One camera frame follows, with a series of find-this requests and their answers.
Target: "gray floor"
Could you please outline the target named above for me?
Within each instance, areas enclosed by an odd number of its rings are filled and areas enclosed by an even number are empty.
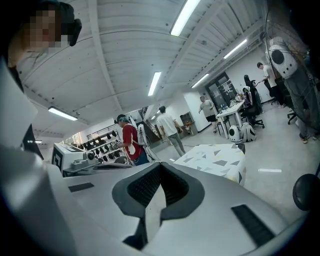
[[[292,198],[292,188],[303,174],[315,173],[320,160],[320,140],[311,138],[303,144],[299,138],[299,129],[294,122],[288,125],[288,107],[263,105],[262,119],[265,129],[256,128],[255,142],[245,144],[246,180],[244,187],[276,208],[289,223],[304,214]],[[223,134],[214,134],[209,127],[203,132],[182,140],[185,150],[199,144],[232,143]],[[157,152],[162,161],[179,158],[173,146]],[[259,169],[281,169],[281,172],[259,172]]]

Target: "white backpack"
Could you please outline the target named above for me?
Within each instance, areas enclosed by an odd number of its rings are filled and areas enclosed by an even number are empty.
[[[257,138],[256,131],[249,122],[244,122],[241,126],[241,138],[242,142],[254,142]]]

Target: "red shirt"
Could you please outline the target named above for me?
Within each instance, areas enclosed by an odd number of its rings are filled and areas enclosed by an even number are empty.
[[[123,143],[132,143],[132,145],[135,148],[134,154],[130,154],[129,149],[127,146],[125,146],[125,151],[127,152],[128,156],[130,157],[131,160],[136,160],[141,153],[143,152],[143,147],[138,145],[137,143],[134,143],[133,141],[137,142],[138,141],[138,132],[136,128],[130,124],[126,124],[122,128],[122,136],[123,136]]]

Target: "white ceiling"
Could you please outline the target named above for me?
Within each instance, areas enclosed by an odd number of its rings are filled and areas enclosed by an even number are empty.
[[[62,43],[35,63],[27,58],[18,66],[27,95],[43,106],[33,128],[62,137],[171,98],[203,74],[226,67],[233,58],[223,56],[244,38],[255,43],[263,26],[261,0],[201,0],[179,37],[170,30],[185,0],[63,2],[81,19],[77,44]],[[157,71],[160,81],[148,97]],[[79,120],[62,120],[48,106],[78,112]]]

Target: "man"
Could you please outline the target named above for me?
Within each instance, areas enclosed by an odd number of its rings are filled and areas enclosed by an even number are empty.
[[[129,123],[129,119],[124,114],[120,114],[116,121],[122,128],[123,143],[117,144],[115,147],[124,148],[136,166],[149,163],[144,148],[136,143],[138,141],[137,129]]]
[[[205,96],[200,97],[200,101],[202,102],[199,108],[199,114],[201,110],[203,110],[204,116],[208,122],[212,124],[213,132],[217,132],[217,119],[216,119],[216,108],[214,103],[211,100],[205,100]]]
[[[177,132],[176,127],[183,132],[180,125],[177,123],[176,120],[173,120],[171,115],[166,113],[166,107],[161,106],[159,107],[160,115],[157,118],[157,123],[162,132],[168,137],[171,141],[172,145],[174,146],[175,150],[178,152],[179,156],[182,157],[186,151],[184,146],[182,145],[181,139]]]
[[[256,86],[264,81],[268,81],[273,93],[273,96],[276,98],[276,100],[279,102],[280,106],[279,109],[283,109],[286,105],[284,103],[284,96],[281,93],[281,90],[279,86],[275,82],[275,73],[270,65],[263,65],[261,62],[258,62],[257,65],[258,69],[261,69],[264,71],[265,78],[259,81]]]

